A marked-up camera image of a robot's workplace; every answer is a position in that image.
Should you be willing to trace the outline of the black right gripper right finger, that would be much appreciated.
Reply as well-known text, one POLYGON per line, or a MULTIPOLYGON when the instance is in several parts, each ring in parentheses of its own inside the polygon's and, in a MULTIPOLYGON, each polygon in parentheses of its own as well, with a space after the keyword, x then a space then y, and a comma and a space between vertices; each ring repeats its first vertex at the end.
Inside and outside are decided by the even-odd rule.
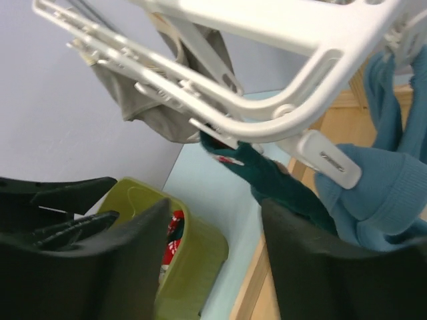
POLYGON ((425 319, 426 239, 377 252, 262 202, 280 319, 425 319))

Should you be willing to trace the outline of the white plastic clip hanger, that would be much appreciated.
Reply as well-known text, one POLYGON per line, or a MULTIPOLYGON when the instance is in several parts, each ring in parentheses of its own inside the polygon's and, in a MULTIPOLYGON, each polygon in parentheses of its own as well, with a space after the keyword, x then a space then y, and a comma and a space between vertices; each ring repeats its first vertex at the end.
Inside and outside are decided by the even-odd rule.
POLYGON ((173 27, 206 77, 120 33, 85 1, 34 1, 33 11, 73 39, 68 46, 136 81, 143 95, 236 149, 275 143, 344 189, 361 168, 312 128, 382 49, 406 72, 426 42, 425 1, 134 1, 173 27))

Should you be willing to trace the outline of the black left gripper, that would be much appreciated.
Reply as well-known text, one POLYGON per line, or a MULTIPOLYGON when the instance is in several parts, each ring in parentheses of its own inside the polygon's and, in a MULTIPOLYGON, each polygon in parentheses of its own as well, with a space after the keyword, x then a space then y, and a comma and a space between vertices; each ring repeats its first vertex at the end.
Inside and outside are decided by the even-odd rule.
POLYGON ((112 177, 39 182, 1 178, 1 236, 32 247, 70 247, 109 229, 116 211, 87 212, 115 184, 112 177))

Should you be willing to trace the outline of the red christmas sock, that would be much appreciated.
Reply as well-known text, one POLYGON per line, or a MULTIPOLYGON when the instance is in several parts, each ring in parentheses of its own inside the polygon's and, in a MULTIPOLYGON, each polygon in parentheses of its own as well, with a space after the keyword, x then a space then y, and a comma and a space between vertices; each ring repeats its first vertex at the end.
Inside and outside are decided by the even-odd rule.
POLYGON ((174 211, 167 228, 167 246, 161 262, 161 269, 159 272, 160 281, 166 274, 173 256, 177 253, 177 249, 183 236, 184 226, 184 212, 182 210, 174 211))

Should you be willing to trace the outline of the dark green christmas sock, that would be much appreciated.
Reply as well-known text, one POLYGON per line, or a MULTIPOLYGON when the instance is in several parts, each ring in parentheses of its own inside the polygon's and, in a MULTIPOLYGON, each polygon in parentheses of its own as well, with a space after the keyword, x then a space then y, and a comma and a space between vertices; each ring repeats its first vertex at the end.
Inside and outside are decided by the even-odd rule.
POLYGON ((249 143, 239 142, 237 149, 199 133, 202 147, 226 169, 250 185, 251 194, 261 204, 272 199, 294 215, 336 236, 334 220, 318 196, 294 178, 281 163, 258 153, 249 143))

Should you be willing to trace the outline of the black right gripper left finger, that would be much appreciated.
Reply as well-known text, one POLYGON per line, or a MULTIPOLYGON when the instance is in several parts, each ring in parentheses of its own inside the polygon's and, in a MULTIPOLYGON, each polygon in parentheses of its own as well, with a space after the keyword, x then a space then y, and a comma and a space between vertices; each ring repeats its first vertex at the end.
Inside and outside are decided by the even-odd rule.
POLYGON ((66 251, 1 240, 2 319, 153 319, 171 202, 66 251))

